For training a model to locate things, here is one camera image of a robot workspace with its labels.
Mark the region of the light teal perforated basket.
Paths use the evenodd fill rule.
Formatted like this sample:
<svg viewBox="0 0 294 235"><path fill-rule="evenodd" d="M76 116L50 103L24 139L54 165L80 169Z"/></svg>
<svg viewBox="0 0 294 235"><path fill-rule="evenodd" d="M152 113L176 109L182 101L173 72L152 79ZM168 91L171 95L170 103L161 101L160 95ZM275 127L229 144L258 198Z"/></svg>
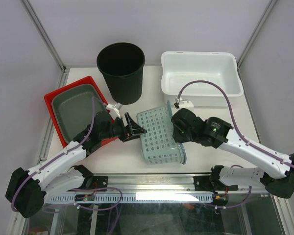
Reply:
<svg viewBox="0 0 294 235"><path fill-rule="evenodd" d="M172 108L166 105L137 114L138 124L147 132L140 135L142 155L150 165L180 163L187 161L183 144L173 138Z"/></svg>

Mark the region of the grey-green plastic basin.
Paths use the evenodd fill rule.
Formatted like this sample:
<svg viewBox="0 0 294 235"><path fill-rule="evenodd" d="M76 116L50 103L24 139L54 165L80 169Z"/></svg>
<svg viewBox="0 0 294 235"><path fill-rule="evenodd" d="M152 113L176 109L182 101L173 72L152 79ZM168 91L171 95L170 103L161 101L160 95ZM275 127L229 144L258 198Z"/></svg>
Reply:
<svg viewBox="0 0 294 235"><path fill-rule="evenodd" d="M92 98L95 98L95 113L107 112L100 102L98 92L91 84L82 84L58 94L51 106L63 138L63 146L82 132L92 122Z"/></svg>

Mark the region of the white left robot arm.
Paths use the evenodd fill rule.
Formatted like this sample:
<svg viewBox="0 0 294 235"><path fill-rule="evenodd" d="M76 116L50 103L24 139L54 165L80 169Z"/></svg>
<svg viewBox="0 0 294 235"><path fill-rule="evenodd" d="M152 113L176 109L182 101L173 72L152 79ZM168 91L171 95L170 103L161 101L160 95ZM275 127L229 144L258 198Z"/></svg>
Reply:
<svg viewBox="0 0 294 235"><path fill-rule="evenodd" d="M5 194L12 211L29 218L58 192L75 188L90 189L92 173L82 165L74 166L75 163L97 151L105 140L118 138L126 142L145 133L146 129L138 125L129 113L125 113L125 118L117 117L115 120L108 112L93 113L86 129L57 155L28 170L19 167L13 171ZM72 173L61 176L71 166L74 166Z"/></svg>

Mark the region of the white plastic tub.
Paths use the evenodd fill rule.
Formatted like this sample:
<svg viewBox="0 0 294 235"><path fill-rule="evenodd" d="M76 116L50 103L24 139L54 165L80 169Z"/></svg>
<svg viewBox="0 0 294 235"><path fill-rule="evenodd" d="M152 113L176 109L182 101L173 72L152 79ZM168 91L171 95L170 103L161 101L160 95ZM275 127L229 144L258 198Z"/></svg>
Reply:
<svg viewBox="0 0 294 235"><path fill-rule="evenodd" d="M225 107L225 92L234 104L244 94L233 54L166 51L161 55L164 101L175 103L179 92L195 107Z"/></svg>

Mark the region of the black ribbed waste bin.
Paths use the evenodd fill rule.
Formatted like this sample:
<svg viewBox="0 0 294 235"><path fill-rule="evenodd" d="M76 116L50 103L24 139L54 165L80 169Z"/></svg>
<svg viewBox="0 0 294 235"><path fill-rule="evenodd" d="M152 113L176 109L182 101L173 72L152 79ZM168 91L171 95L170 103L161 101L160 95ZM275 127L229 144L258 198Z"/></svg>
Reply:
<svg viewBox="0 0 294 235"><path fill-rule="evenodd" d="M130 105L140 99L144 65L142 49L127 42L108 45L97 56L97 68L113 100L122 105Z"/></svg>

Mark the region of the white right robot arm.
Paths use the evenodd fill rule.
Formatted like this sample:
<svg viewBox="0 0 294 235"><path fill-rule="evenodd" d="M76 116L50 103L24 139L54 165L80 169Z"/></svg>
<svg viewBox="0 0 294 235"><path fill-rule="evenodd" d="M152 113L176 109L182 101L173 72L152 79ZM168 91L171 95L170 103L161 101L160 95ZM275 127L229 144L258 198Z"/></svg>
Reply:
<svg viewBox="0 0 294 235"><path fill-rule="evenodd" d="M278 153L252 140L244 141L228 122L210 117L202 120L182 108L171 118L177 143L195 142L213 147L254 164L253 168L216 165L206 183L209 191L238 189L238 186L264 188L270 194L289 199L294 193L294 153Z"/></svg>

